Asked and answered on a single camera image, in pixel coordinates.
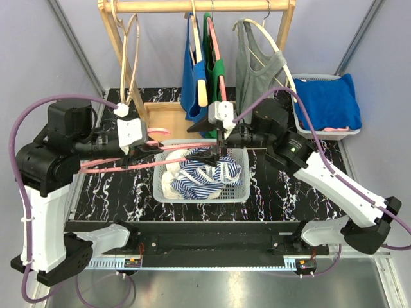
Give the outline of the blue white striped tank top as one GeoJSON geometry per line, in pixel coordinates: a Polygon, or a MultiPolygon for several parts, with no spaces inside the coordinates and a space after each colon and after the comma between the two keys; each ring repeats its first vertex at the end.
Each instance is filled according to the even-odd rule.
{"type": "Polygon", "coordinates": [[[231,157],[221,157],[216,167],[196,160],[166,164],[162,192],[167,199],[205,200],[218,198],[226,187],[242,184],[243,168],[231,157]]]}

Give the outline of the pink hanger with striped top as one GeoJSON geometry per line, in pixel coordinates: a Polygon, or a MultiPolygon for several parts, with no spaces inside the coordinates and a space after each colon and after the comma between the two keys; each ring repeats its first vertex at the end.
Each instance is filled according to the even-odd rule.
{"type": "Polygon", "coordinates": [[[175,151],[175,150],[190,150],[194,148],[210,148],[212,146],[216,146],[217,141],[216,139],[212,139],[209,142],[205,140],[201,140],[200,142],[192,142],[192,143],[183,143],[183,144],[176,144],[176,145],[169,145],[165,146],[157,141],[148,141],[146,144],[147,149],[146,151],[141,151],[144,148],[138,148],[139,152],[135,151],[132,156],[121,157],[121,158],[106,158],[106,159],[96,159],[90,160],[88,162],[82,162],[80,164],[80,173],[85,174],[95,174],[95,173],[113,173],[113,172],[121,172],[121,171],[131,171],[137,169],[146,169],[150,167],[162,166],[165,164],[171,164],[175,162],[182,162],[185,161],[186,158],[176,158],[174,160],[160,160],[158,162],[151,162],[147,164],[134,164],[134,162],[139,162],[140,160],[145,160],[148,157],[161,155],[166,151],[175,151]],[[100,166],[102,164],[108,164],[111,162],[115,162],[118,167],[110,167],[110,168],[98,168],[94,169],[96,166],[100,166]]]}

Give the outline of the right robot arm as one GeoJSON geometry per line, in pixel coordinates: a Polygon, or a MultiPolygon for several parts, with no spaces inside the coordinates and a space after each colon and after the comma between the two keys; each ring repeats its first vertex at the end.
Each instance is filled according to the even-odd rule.
{"type": "Polygon", "coordinates": [[[391,222],[401,208],[395,197],[378,196],[329,163],[314,143],[288,129],[288,112],[274,99],[264,99],[251,112],[251,122],[234,121],[234,105],[215,101],[190,133],[216,131],[217,145],[196,155],[215,166],[217,156],[232,148],[264,148],[265,160],[319,190],[338,205],[345,216],[329,221],[301,221],[285,246],[299,254],[323,244],[348,244],[372,255],[385,246],[391,222]]]}

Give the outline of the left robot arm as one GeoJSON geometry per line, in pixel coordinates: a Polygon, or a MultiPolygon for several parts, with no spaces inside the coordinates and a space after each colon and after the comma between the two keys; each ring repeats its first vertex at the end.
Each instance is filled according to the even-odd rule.
{"type": "Polygon", "coordinates": [[[66,232],[65,205],[74,175],[84,160],[118,160],[128,171],[132,163],[160,154],[162,145],[149,138],[140,119],[120,119],[114,131],[96,123],[89,96],[44,99],[48,121],[33,142],[15,149],[21,125],[16,121],[9,141],[12,168],[24,206],[24,248],[13,269],[35,272],[45,286],[55,286],[81,273],[93,257],[113,249],[125,254],[139,248],[139,230],[123,221],[92,232],[66,232]]]}

